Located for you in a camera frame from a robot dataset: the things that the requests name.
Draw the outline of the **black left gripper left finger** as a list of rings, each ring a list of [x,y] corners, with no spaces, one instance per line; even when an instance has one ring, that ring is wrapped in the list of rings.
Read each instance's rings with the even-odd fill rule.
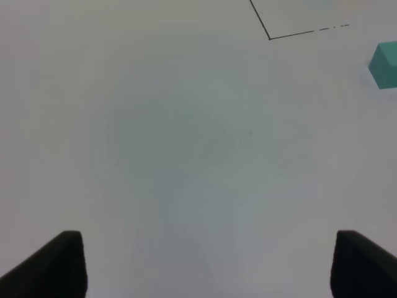
[[[80,231],[67,230],[1,276],[1,297],[86,297],[88,275]]]

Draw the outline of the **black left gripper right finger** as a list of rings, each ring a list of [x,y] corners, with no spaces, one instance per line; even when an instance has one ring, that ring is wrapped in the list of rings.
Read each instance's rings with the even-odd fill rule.
[[[330,288],[337,298],[395,298],[396,257],[354,230],[340,230]]]

